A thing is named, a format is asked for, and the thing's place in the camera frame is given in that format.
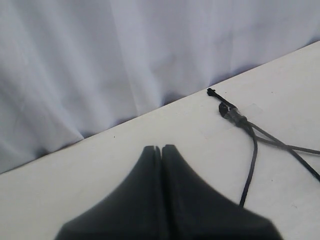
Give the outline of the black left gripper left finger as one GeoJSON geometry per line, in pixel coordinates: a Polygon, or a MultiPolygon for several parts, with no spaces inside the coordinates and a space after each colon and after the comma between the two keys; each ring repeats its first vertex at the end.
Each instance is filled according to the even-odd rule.
{"type": "Polygon", "coordinates": [[[163,240],[161,153],[144,147],[125,180],[106,198],[65,223],[58,240],[163,240]]]}

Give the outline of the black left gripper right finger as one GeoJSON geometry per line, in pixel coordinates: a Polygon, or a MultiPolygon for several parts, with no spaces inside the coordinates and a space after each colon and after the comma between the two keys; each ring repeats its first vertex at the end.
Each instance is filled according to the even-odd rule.
{"type": "Polygon", "coordinates": [[[161,170],[171,239],[280,239],[270,220],[238,206],[212,188],[174,145],[163,147],[161,170]]]}

